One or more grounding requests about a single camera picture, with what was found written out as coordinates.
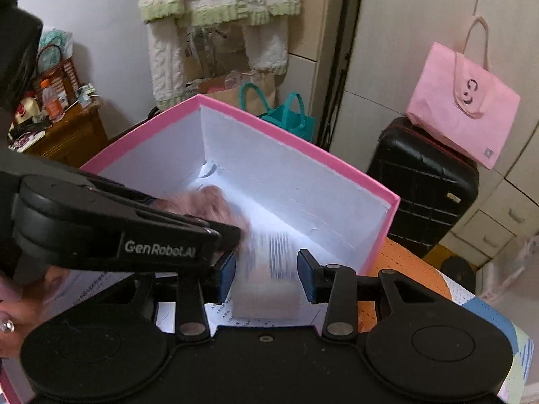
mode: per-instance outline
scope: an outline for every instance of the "green plastic bag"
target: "green plastic bag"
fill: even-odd
[[[309,143],[313,142],[314,118],[305,116],[305,106],[299,93],[290,93],[284,105],[279,105],[275,109],[270,109],[262,90],[254,83],[244,83],[239,91],[239,105],[243,111],[247,111],[245,106],[245,92],[249,88],[257,91],[264,109],[266,110],[266,112],[259,115],[258,118],[272,123],[275,126],[279,126],[281,129],[284,129],[305,141],[309,141]],[[290,109],[295,98],[297,98],[297,102],[300,105],[299,113]]]

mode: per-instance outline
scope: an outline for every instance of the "cabinet handle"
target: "cabinet handle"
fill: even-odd
[[[525,218],[521,218],[519,216],[517,216],[512,209],[509,210],[509,217],[511,217],[515,222],[517,222],[518,224],[522,224],[526,221]]]
[[[491,248],[496,249],[499,246],[498,244],[496,244],[496,243],[492,242],[491,240],[489,240],[486,235],[483,237],[483,242],[488,244]]]

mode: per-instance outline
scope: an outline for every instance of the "plastic bottle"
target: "plastic bottle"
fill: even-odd
[[[64,109],[58,99],[58,94],[53,86],[51,86],[50,80],[46,79],[41,82],[43,88],[42,99],[43,106],[47,110],[47,115],[53,123],[60,121],[64,118]]]

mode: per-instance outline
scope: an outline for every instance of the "black round object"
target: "black round object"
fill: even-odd
[[[410,304],[367,336],[371,367],[413,397],[467,400],[496,390],[513,362],[509,340],[462,307]]]
[[[80,313],[45,323],[23,343],[21,364],[37,391],[103,402],[130,393],[163,365],[166,340],[153,323],[107,305]]]
[[[449,257],[441,263],[440,272],[466,290],[475,293],[475,272],[465,259],[456,255]]]

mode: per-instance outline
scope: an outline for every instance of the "barcode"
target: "barcode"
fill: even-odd
[[[295,279],[297,268],[288,235],[268,235],[268,256],[271,279]]]

